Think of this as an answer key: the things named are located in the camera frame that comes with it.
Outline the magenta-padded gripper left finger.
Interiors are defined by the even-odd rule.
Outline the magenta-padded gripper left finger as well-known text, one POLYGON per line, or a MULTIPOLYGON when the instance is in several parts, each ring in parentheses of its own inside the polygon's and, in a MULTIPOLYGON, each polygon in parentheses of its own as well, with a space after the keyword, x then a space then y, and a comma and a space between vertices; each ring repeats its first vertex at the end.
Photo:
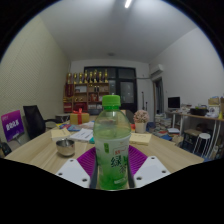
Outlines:
POLYGON ((56 175, 81 187, 95 189, 98 175, 96 149, 89 149, 77 159, 68 159, 56 175))

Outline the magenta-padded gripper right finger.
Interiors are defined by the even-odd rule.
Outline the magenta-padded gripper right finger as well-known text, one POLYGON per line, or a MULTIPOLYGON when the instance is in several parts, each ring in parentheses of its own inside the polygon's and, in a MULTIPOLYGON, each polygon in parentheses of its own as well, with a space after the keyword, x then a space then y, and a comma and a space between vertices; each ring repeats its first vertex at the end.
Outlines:
POLYGON ((156 156, 146 156, 130 146, 128 155, 128 183, 130 188, 140 188, 157 181, 170 172, 156 156))

